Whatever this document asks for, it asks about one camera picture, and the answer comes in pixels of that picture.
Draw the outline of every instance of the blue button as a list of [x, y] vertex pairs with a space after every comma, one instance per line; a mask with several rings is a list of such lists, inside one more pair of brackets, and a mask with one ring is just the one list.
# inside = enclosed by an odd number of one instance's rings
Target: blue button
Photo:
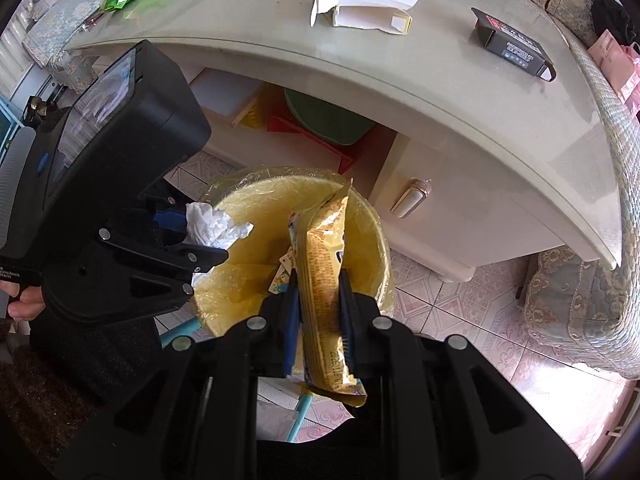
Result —
[[41, 174], [44, 171], [44, 168], [47, 165], [48, 161], [49, 161], [49, 153], [45, 153], [40, 159], [40, 162], [38, 163], [38, 174]]

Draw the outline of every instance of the device screen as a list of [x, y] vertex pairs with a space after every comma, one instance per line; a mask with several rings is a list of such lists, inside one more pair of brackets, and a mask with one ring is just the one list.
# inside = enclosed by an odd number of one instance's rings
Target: device screen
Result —
[[50, 190], [96, 134], [131, 99], [135, 60], [136, 50], [131, 49], [111, 65], [69, 111], [51, 165]]

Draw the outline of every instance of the teal handle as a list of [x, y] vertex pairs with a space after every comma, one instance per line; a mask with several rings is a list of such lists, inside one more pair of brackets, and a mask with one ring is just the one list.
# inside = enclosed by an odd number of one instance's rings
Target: teal handle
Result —
[[164, 334], [160, 336], [160, 342], [162, 343], [162, 348], [167, 346], [171, 341], [181, 335], [191, 335], [197, 329], [202, 328], [200, 321], [197, 317], [192, 317], [190, 320], [185, 321], [184, 323], [173, 327], [171, 330], [168, 330]]
[[289, 431], [289, 436], [287, 437], [287, 442], [293, 442], [295, 438], [298, 436], [298, 432], [300, 431], [300, 427], [302, 426], [303, 421], [306, 417], [306, 412], [309, 411], [311, 407], [311, 401], [314, 400], [314, 396], [312, 394], [303, 394], [298, 399], [298, 404], [296, 405], [296, 411], [298, 412], [298, 418], [293, 423], [293, 428]]

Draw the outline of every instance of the black bag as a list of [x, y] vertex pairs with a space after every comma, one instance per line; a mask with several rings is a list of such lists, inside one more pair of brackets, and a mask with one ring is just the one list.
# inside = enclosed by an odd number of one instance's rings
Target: black bag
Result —
[[635, 41], [640, 43], [640, 34], [638, 34], [634, 22], [625, 8], [616, 0], [594, 0], [591, 6], [591, 16], [593, 28], [598, 37], [609, 29], [620, 45], [631, 45]]

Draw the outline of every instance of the small black cardboard box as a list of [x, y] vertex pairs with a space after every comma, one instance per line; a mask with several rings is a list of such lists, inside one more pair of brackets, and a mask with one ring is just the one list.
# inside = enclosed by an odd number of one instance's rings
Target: small black cardboard box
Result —
[[478, 18], [476, 30], [485, 49], [545, 81], [556, 78], [554, 64], [537, 41], [482, 10], [471, 10]]

